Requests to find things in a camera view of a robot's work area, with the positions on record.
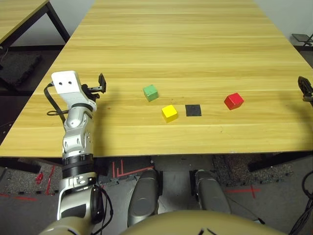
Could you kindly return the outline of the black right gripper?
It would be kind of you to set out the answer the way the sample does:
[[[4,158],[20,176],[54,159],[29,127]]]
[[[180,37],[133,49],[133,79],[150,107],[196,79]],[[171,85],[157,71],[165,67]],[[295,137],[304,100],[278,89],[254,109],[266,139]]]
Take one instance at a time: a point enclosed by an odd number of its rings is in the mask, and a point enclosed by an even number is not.
[[[298,86],[303,93],[303,101],[308,102],[313,106],[313,88],[309,80],[299,76]]]

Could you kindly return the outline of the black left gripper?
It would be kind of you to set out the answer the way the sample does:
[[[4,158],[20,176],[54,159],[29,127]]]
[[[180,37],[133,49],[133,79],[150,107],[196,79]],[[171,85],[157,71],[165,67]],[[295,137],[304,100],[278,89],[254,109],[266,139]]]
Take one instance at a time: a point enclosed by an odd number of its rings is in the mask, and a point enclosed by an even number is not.
[[[99,86],[98,87],[92,87],[89,88],[87,86],[87,84],[83,84],[81,86],[83,93],[87,96],[88,99],[90,100],[96,100],[100,98],[100,95],[98,94],[99,92],[101,93],[105,93],[106,92],[106,81],[105,81],[105,77],[102,73],[99,74],[98,77],[98,82],[99,82]]]

